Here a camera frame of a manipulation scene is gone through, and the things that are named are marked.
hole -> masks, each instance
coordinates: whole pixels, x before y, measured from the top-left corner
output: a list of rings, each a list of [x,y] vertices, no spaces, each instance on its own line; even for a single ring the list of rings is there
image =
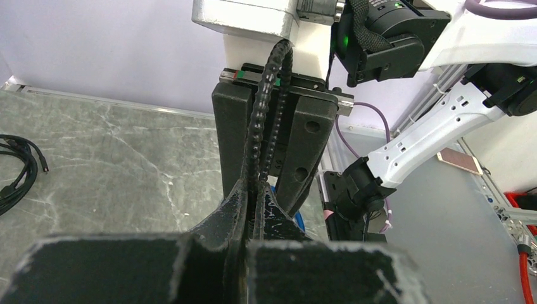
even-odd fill
[[[306,131],[309,133],[317,133],[320,130],[320,125],[317,122],[307,122]]]
[[[307,177],[308,177],[308,170],[306,170],[306,168],[298,168],[294,172],[294,178],[299,182],[305,181]]]

blue wire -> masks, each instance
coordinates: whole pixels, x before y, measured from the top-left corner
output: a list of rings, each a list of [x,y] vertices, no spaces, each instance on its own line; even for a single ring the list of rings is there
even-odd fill
[[[272,192],[276,193],[276,188],[274,186],[271,186]],[[304,219],[302,218],[302,214],[300,214],[300,211],[297,211],[294,215],[294,220],[296,221],[296,224],[302,230],[303,232],[306,232],[306,225],[304,225]]]

circular connector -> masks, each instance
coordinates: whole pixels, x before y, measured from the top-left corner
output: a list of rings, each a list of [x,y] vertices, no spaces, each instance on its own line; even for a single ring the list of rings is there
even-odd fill
[[[345,9],[345,0],[339,0],[336,4],[336,14],[334,15],[334,22],[339,22],[341,20],[341,15],[343,15],[343,10]]]

black cable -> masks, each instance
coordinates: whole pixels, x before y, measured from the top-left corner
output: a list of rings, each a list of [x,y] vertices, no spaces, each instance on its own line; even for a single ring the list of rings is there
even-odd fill
[[[9,185],[3,187],[0,190],[0,215],[6,213],[9,209],[13,208],[22,198],[30,191],[30,188],[34,185],[37,178],[37,161],[32,155],[32,149],[35,150],[39,157],[43,172],[49,172],[47,161],[45,156],[41,153],[41,150],[28,139],[24,139],[18,136],[0,134],[0,139],[4,139],[7,144],[0,144],[0,148],[4,148],[7,151],[0,150],[0,155],[9,155],[18,158],[24,163],[24,167],[17,178]]]
[[[533,187],[530,190],[526,191],[525,193],[530,193],[531,191],[534,191],[535,189],[537,189],[537,187]]]
[[[265,120],[269,110],[269,101],[272,94],[272,89],[277,80],[277,74],[283,61],[290,53],[291,43],[287,40],[278,42],[270,56],[267,64],[263,69],[261,81],[258,84],[258,90],[255,94],[255,101],[250,116],[250,125],[248,126],[248,136],[246,138],[246,156],[244,159],[246,166],[246,178],[248,180],[248,194],[251,201],[255,201],[257,188],[259,185],[259,162],[261,155],[261,141],[263,140],[263,130],[265,128]]]
[[[326,89],[330,89],[330,74],[332,73],[332,66],[334,65],[334,57],[336,53],[333,50],[330,50],[330,57],[328,57],[328,72],[326,73],[326,80],[325,80],[325,86]]]
[[[537,4],[535,0],[522,0],[526,3]],[[464,8],[469,12],[497,20],[528,20],[537,18],[537,7],[532,6],[529,8],[492,8],[490,6],[483,5],[479,0],[466,0],[464,2]]]
[[[374,220],[374,219],[377,219],[378,217],[380,217],[382,215],[382,213],[380,211],[377,211],[375,213],[370,213],[369,217],[370,217],[370,220]]]
[[[369,221],[371,220],[371,217],[369,216],[369,213],[365,216],[365,224],[363,225],[363,238],[362,241],[367,240],[367,231],[369,230]]]
[[[269,177],[270,167],[272,166],[272,160],[274,159],[276,141],[278,140],[286,99],[287,95],[289,94],[289,88],[291,87],[291,76],[293,75],[293,49],[288,41],[285,41],[285,43],[288,44],[288,46],[286,46],[288,51],[281,64],[280,91],[276,105],[276,112],[274,114],[274,122],[272,123],[272,130],[270,131],[270,137],[268,139],[267,150],[263,159],[263,167],[259,175],[259,180],[264,182],[266,182]]]

coiled black cable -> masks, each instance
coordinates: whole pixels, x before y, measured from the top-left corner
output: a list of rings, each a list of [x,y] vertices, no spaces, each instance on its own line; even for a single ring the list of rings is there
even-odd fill
[[[17,176],[15,181],[10,185],[3,187],[0,190],[0,215],[6,213],[9,209],[13,208],[22,198],[30,191],[30,188],[34,185],[37,178],[37,161],[32,155],[33,148],[39,157],[43,172],[49,172],[47,161],[45,156],[41,153],[41,150],[28,139],[24,139],[18,136],[0,134],[0,139],[4,139],[7,144],[0,144],[0,148],[4,148],[7,151],[0,151],[0,155],[10,155],[17,157],[24,163],[24,168]],[[24,177],[24,182],[21,186],[18,186]]]
[[[246,178],[248,180],[248,194],[249,199],[252,201],[255,201],[259,185],[261,141],[263,140],[263,130],[269,110],[269,101],[282,64],[284,61],[286,63],[292,62],[292,59],[290,59],[293,55],[291,51],[291,43],[287,40],[281,40],[274,46],[268,57],[267,64],[263,69],[261,81],[259,81],[258,90],[255,94],[250,125],[248,126],[248,136],[246,138],[246,157],[244,159]],[[280,90],[285,91],[286,89],[283,86],[284,84],[281,83]]]
[[[274,153],[276,151],[276,140],[278,140],[278,134],[280,132],[280,126],[282,124],[282,117],[286,107],[286,99],[289,94],[289,87],[291,87],[291,76],[293,75],[293,49],[289,46],[289,51],[285,55],[282,62],[282,69],[280,71],[280,92],[278,94],[278,100],[276,105],[276,112],[274,114],[274,122],[272,124],[272,130],[270,131],[270,137],[268,139],[267,151],[263,157],[263,167],[259,175],[259,180],[266,182],[269,177],[270,167],[272,166],[272,160],[274,159]]]

